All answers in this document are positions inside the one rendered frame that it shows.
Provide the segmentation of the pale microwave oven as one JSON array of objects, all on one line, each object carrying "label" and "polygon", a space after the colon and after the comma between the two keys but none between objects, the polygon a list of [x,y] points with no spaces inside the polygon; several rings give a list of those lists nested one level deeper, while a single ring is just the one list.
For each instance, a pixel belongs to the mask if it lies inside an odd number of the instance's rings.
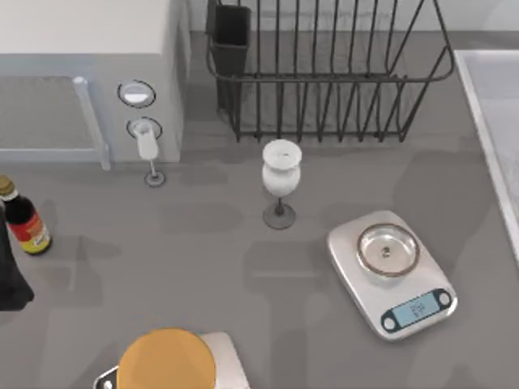
[{"label": "pale microwave oven", "polygon": [[[163,128],[161,162],[181,156],[191,43],[187,0],[0,0],[0,163],[97,162],[72,79],[82,76],[114,163],[141,162],[131,119]],[[118,85],[157,94],[129,107]]]}]

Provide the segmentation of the microwave knob with white pointer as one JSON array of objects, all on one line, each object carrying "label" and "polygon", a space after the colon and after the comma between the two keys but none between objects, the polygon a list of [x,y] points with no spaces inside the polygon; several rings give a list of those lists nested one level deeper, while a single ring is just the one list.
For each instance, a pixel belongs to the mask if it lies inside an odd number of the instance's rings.
[{"label": "microwave knob with white pointer", "polygon": [[145,135],[149,131],[154,134],[155,139],[159,139],[163,134],[162,125],[151,117],[131,119],[126,124],[126,130],[133,139],[137,139],[137,135]]}]

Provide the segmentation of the small white wine glass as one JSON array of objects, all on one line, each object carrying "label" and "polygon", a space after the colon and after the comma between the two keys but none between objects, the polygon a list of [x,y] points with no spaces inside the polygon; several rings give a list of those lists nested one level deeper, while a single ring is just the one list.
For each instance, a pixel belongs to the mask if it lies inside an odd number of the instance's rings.
[{"label": "small white wine glass", "polygon": [[137,135],[139,156],[150,165],[150,172],[145,176],[145,182],[151,187],[162,186],[165,183],[165,175],[155,167],[155,159],[158,157],[158,143],[154,134],[149,131],[145,135]]}]

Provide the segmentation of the dark sauce bottle red label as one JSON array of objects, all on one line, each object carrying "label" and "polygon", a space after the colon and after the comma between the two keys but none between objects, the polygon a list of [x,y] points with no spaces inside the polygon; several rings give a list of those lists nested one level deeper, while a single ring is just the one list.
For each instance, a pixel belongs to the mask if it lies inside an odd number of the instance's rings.
[{"label": "dark sauce bottle red label", "polygon": [[6,175],[0,175],[0,201],[7,225],[21,249],[30,255],[44,254],[52,245],[52,235],[33,202],[20,194]]}]

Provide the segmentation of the round microwave knob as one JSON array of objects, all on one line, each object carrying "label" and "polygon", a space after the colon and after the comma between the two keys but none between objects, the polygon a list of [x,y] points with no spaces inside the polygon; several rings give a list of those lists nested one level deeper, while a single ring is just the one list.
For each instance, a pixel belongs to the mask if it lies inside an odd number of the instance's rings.
[{"label": "round microwave knob", "polygon": [[122,103],[136,109],[152,105],[157,98],[157,94],[150,84],[137,79],[120,83],[117,95]]}]

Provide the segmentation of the silver kitchen scale with display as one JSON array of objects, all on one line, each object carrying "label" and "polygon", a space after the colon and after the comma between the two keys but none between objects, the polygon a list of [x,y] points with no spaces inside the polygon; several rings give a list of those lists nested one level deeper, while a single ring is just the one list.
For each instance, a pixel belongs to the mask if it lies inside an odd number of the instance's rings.
[{"label": "silver kitchen scale with display", "polygon": [[[398,282],[376,279],[358,264],[355,243],[368,225],[395,223],[407,228],[421,248],[418,266]],[[415,231],[396,213],[377,211],[333,228],[328,252],[342,284],[371,329],[387,341],[402,340],[453,315],[457,292]]]}]

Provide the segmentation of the large white wine glass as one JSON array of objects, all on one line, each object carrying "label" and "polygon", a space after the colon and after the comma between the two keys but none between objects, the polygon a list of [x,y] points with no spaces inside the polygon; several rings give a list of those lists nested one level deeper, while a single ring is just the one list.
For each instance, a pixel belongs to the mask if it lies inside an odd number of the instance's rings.
[{"label": "large white wine glass", "polygon": [[285,201],[301,180],[302,150],[287,139],[275,139],[263,149],[262,180],[266,191],[276,198],[263,213],[264,223],[271,229],[291,227],[296,219],[295,210]]}]

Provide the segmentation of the orange round lid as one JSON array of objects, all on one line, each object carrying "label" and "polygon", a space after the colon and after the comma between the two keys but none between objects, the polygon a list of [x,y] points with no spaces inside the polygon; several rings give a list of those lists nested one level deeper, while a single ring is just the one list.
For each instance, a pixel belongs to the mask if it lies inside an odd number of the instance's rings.
[{"label": "orange round lid", "polygon": [[192,331],[156,328],[124,351],[118,389],[215,389],[217,368],[208,345]]}]

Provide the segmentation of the black cutlery holder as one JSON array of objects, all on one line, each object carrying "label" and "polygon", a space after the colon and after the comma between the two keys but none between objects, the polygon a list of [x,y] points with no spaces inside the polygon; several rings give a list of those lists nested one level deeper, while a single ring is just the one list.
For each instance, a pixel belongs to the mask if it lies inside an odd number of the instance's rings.
[{"label": "black cutlery holder", "polygon": [[219,109],[236,110],[241,84],[236,80],[245,72],[250,45],[251,9],[208,0],[206,33],[217,84]]}]

